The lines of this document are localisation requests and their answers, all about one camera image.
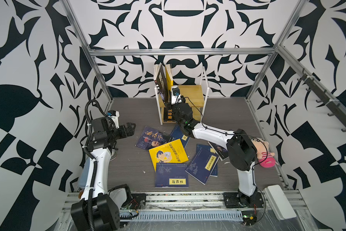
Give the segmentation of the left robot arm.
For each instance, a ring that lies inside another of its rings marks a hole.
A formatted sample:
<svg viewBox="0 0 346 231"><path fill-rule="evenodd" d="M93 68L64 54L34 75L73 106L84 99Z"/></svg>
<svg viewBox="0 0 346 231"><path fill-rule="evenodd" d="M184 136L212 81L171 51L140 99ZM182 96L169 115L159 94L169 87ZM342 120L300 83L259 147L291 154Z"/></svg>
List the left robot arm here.
<svg viewBox="0 0 346 231"><path fill-rule="evenodd" d="M89 133L82 149L90 164L80 201L72 205L70 214L79 231L116 231L121 222L120 209L132 200L132 195L126 184L108 190L108 167L117 155L117 140L133 136L136 125L120 125L119 112L114 110L91 119L90 105L101 108L97 100L90 100L85 106Z"/></svg>

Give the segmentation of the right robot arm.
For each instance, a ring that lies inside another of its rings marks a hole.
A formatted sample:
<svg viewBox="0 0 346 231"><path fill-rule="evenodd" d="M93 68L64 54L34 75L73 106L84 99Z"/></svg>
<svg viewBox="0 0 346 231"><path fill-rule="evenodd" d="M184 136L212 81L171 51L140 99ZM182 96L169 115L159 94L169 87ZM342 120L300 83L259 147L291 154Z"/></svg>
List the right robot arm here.
<svg viewBox="0 0 346 231"><path fill-rule="evenodd" d="M238 202L242 207L254 205L258 193L254 177L257 149L246 132L207 126L193 118L192 109L187 103L175 103L172 110L173 118L184 135L213 142L228 151L230 163L237 169L239 179Z"/></svg>

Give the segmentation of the purple book with old man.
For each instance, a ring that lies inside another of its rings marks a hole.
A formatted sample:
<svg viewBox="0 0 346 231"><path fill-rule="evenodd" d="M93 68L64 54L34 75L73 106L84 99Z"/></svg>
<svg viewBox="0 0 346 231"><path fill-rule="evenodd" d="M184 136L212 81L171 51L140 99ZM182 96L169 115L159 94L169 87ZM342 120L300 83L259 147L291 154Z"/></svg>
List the purple book with old man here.
<svg viewBox="0 0 346 231"><path fill-rule="evenodd" d="M169 134L160 132L152 127L145 126L135 146L148 151L171 141L173 141L173 137Z"/></svg>

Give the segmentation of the yellow cartoon cover book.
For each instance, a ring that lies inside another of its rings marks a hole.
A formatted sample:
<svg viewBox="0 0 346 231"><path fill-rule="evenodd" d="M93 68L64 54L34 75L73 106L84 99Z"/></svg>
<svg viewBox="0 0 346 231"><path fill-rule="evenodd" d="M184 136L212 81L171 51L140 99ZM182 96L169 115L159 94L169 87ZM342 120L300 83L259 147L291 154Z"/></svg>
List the yellow cartoon cover book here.
<svg viewBox="0 0 346 231"><path fill-rule="evenodd" d="M172 68L170 64L165 65L165 70L166 70L166 80L167 80L167 86L170 94L172 94L172 87L174 85L173 82L173 75L172 75Z"/></svg>

